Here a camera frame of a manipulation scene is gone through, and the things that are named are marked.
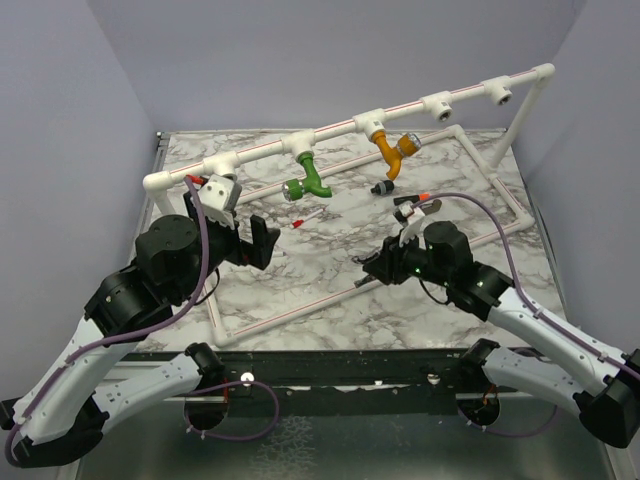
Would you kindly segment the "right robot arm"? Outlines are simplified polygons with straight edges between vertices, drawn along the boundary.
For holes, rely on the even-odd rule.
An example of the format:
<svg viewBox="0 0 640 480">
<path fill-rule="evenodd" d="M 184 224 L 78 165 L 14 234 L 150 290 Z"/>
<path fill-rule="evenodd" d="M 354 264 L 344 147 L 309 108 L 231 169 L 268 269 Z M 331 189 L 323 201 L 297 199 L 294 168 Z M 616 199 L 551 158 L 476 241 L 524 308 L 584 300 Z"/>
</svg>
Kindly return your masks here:
<svg viewBox="0 0 640 480">
<path fill-rule="evenodd" d="M 626 448 L 639 431 L 639 354 L 603 343 L 519 290 L 514 279 L 474 259 L 467 236 L 449 221 L 426 227 L 421 240 L 402 234 L 357 258 L 385 285 L 414 277 L 441 286 L 458 309 L 519 337 L 544 356 L 528 359 L 478 341 L 459 367 L 461 383 L 528 393 L 575 415 L 598 440 Z"/>
</svg>

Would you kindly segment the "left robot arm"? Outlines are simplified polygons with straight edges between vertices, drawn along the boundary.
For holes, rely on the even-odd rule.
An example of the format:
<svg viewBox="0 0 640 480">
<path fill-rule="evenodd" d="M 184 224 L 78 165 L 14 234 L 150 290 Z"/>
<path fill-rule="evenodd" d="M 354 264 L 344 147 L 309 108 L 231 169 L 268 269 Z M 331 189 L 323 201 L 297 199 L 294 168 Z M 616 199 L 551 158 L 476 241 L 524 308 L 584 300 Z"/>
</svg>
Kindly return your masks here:
<svg viewBox="0 0 640 480">
<path fill-rule="evenodd" d="M 107 276 L 84 308 L 66 348 L 38 384 L 1 403 L 8 431 L 5 457 L 17 468 L 44 468 L 83 457 L 122 420 L 168 397 L 214 392 L 227 379 L 204 342 L 136 379 L 102 381 L 151 333 L 197 303 L 207 277 L 223 262 L 265 269 L 281 232 L 257 215 L 252 239 L 206 218 L 197 197 L 183 196 L 184 215 L 164 215 L 135 240 L 131 263 Z"/>
</svg>

